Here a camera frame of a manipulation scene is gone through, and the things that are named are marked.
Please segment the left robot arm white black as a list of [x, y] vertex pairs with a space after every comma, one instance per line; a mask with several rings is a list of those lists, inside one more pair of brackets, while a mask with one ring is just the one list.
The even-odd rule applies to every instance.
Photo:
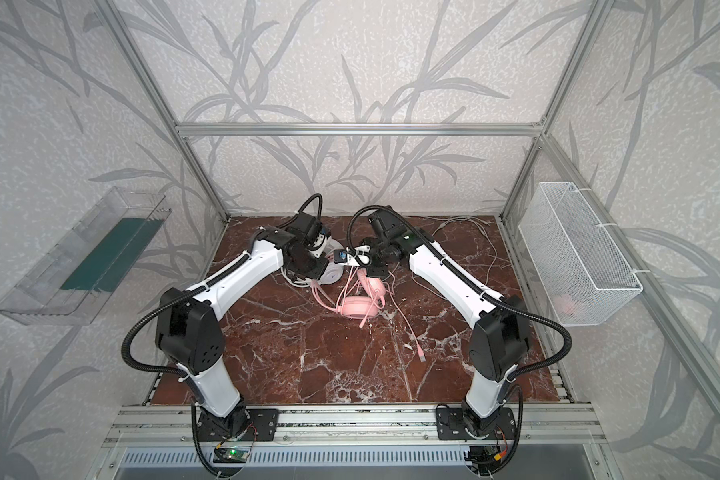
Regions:
[[[321, 218], [304, 212], [281, 226], [257, 229], [247, 248], [215, 274], [187, 290], [165, 291], [159, 306], [125, 335], [122, 360], [138, 371], [178, 376], [204, 412], [217, 419], [230, 422], [241, 417], [242, 394], [222, 359], [225, 337], [219, 322], [249, 290], [281, 269], [302, 279], [319, 279], [328, 265], [323, 249], [329, 237]], [[172, 366], [149, 365], [132, 354], [135, 337], [154, 319], [155, 345]]]

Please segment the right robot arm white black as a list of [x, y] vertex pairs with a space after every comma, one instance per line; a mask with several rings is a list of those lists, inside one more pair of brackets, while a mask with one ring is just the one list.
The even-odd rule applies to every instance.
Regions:
[[[432, 235], [389, 206], [358, 210], [349, 221], [346, 240], [348, 251], [363, 267], [406, 265], [448, 300], [471, 328], [469, 354], [475, 373], [462, 409], [475, 436], [498, 415], [518, 377], [557, 363], [572, 349], [566, 327], [526, 311], [520, 298], [490, 289], [458, 265]], [[563, 344], [551, 356], [522, 366], [530, 349], [531, 322], [557, 332]]]

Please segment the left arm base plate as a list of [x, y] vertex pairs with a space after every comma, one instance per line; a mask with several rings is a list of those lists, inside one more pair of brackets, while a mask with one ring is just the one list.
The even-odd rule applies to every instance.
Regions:
[[274, 440], [278, 417], [279, 410], [275, 408], [238, 409], [224, 418], [215, 417], [201, 408], [197, 417], [196, 438], [200, 442], [271, 442]]

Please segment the pink headphones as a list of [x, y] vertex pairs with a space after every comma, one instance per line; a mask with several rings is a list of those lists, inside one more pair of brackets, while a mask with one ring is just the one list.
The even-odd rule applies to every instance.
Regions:
[[335, 301], [316, 280], [310, 282], [310, 291], [321, 307], [341, 317], [357, 320], [360, 329], [386, 306], [386, 287], [379, 278], [369, 277], [365, 268], [350, 268], [347, 282]]

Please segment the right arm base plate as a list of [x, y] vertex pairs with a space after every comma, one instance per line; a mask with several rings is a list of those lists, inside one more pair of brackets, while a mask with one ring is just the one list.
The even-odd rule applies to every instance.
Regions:
[[500, 406], [486, 418], [478, 417], [469, 408], [438, 404], [435, 426], [439, 440], [514, 440], [518, 421], [511, 408]]

